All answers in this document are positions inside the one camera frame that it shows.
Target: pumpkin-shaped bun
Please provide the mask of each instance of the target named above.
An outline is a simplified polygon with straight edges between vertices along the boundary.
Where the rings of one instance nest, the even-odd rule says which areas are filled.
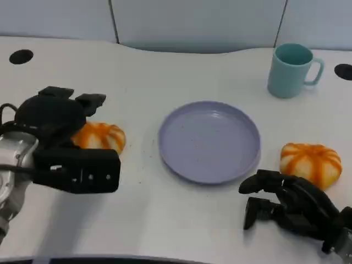
[[[76,135],[73,143],[82,149],[113,149],[121,154],[126,145],[126,136],[116,125],[87,122]]]
[[[281,151],[280,171],[303,177],[325,190],[340,177],[342,166],[340,157],[331,148],[289,143]]]

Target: white tabletop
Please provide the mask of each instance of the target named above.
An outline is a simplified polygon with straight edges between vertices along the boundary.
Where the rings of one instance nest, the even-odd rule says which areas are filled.
[[[8,58],[34,52],[23,65]],[[71,254],[131,254],[208,263],[329,263],[320,243],[258,222],[242,226],[248,197],[240,181],[226,186],[190,184],[165,169],[157,132],[173,109],[192,101],[236,106],[256,123],[262,137],[259,168],[278,170],[288,142],[320,143],[341,156],[343,172],[327,194],[342,209],[352,205],[352,82],[334,67],[351,63],[351,52],[314,51],[326,69],[316,89],[290,100],[267,89],[272,49],[227,54],[139,51],[105,42],[0,38],[1,103],[19,106],[52,85],[107,100],[91,118],[124,129],[119,190],[109,195],[71,195],[30,185],[25,205],[10,223],[0,257]],[[309,76],[314,76],[315,67]],[[273,199],[273,194],[259,194]]]

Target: white wall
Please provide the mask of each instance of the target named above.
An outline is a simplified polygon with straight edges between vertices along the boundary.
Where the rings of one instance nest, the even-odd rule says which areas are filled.
[[[288,0],[277,44],[352,50],[352,0]]]
[[[108,0],[0,0],[0,35],[116,42]]]
[[[154,51],[273,47],[285,0],[112,0],[121,44]]]

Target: lavender plastic plate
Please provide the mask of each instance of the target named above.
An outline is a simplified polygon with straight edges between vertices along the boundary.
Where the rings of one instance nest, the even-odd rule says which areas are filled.
[[[159,150],[166,165],[180,176],[222,184],[254,169],[260,159],[260,136],[241,110],[220,102],[194,102],[165,119]]]

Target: mug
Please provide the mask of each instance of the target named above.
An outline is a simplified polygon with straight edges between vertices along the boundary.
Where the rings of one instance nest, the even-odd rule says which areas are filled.
[[[313,81],[306,81],[312,62],[319,63],[320,69]],[[323,60],[314,58],[310,49],[300,44],[283,44],[274,50],[268,90],[276,97],[292,98],[301,92],[304,85],[316,85],[323,71]]]

